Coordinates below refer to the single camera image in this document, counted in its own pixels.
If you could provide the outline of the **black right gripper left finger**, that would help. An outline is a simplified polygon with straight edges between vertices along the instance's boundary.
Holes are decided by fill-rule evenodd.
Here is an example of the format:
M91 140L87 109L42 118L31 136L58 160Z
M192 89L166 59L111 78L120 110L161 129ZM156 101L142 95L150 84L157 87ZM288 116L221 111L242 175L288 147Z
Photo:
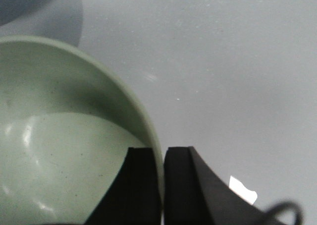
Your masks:
M161 201L151 148L128 148L124 163L86 225L159 225Z

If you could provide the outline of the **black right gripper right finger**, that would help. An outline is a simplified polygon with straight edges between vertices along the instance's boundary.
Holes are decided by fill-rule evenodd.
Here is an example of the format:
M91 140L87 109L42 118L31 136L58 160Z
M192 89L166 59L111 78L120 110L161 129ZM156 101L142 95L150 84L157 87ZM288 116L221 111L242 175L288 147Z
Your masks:
M164 160L167 225L279 225L277 204L261 211L235 194L193 147L170 147Z

